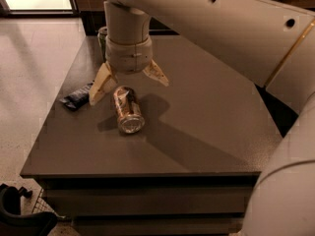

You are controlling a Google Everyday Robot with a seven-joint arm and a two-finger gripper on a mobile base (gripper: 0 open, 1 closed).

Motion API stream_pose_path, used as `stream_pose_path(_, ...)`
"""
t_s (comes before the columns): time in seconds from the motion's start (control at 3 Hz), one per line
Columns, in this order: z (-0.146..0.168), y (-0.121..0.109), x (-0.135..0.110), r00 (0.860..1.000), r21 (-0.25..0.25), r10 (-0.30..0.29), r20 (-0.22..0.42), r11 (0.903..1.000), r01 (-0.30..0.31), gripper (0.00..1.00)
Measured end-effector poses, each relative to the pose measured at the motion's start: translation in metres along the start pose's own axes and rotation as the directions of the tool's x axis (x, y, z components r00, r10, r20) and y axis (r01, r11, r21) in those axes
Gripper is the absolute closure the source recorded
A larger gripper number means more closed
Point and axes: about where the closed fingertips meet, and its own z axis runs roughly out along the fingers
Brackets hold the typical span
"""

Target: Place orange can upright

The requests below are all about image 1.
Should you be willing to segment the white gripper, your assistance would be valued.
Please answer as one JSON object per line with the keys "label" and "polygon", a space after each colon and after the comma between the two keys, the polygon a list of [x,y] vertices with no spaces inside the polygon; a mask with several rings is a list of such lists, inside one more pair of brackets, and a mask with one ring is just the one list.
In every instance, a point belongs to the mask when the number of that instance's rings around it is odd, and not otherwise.
{"label": "white gripper", "polygon": [[153,60],[152,40],[136,44],[120,44],[106,38],[105,63],[102,63],[89,91],[90,105],[96,105],[118,84],[111,68],[123,74],[143,73],[150,79],[169,86],[169,80]]}

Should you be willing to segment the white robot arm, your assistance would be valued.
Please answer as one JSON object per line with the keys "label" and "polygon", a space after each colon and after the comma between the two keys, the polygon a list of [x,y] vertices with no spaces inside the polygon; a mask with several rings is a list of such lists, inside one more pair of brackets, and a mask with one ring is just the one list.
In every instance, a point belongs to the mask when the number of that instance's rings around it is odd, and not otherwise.
{"label": "white robot arm", "polygon": [[241,236],[315,236],[313,13],[271,0],[104,1],[113,69],[151,65],[148,20],[155,18],[297,112],[257,181]]}

